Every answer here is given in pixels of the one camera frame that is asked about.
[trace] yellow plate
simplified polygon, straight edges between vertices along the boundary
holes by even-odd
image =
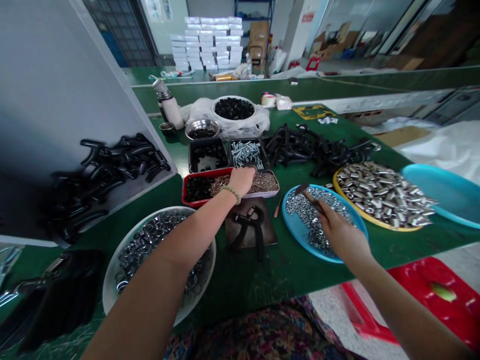
[[[393,227],[391,226],[390,224],[387,224],[386,222],[383,222],[383,221],[380,221],[376,218],[374,218],[373,216],[370,216],[369,214],[367,214],[365,211],[361,210],[358,206],[356,206],[352,201],[350,201],[350,199],[344,194],[344,192],[342,191],[342,189],[340,188],[340,185],[339,185],[339,182],[337,181],[337,174],[340,172],[340,170],[342,170],[343,167],[341,167],[340,169],[338,169],[336,171],[336,173],[333,175],[333,187],[335,188],[335,191],[342,197],[344,198],[345,200],[347,200],[350,205],[353,206],[353,208],[360,214],[360,216],[362,218],[364,218],[365,220],[368,220],[369,222],[375,224],[375,225],[378,225],[379,227],[382,227],[382,228],[385,228],[385,229],[389,229],[389,230],[393,230],[393,231],[399,231],[399,232],[412,232],[412,231],[417,231],[417,230],[420,230],[423,226],[417,226],[417,227],[410,227],[410,228],[405,228],[405,227]]]

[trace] sign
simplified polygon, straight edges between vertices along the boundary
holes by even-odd
[[[311,23],[314,20],[314,12],[307,12],[301,17],[302,23]]]

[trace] stack of white boxes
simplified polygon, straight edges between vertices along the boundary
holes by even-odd
[[[185,17],[185,35],[170,35],[177,71],[234,69],[242,61],[241,17]]]

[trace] tape roll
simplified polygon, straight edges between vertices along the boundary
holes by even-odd
[[[265,106],[275,105],[275,95],[265,94],[261,97],[261,104]]]

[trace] hammer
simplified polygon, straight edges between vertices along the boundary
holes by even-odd
[[[309,188],[310,184],[304,183],[303,185],[300,185],[299,187],[296,188],[295,190],[295,196],[303,194],[303,196],[306,197],[306,199],[312,204],[320,214],[322,214],[324,217],[327,217],[325,214],[324,209],[320,205],[319,201],[315,199],[308,191],[307,189]]]

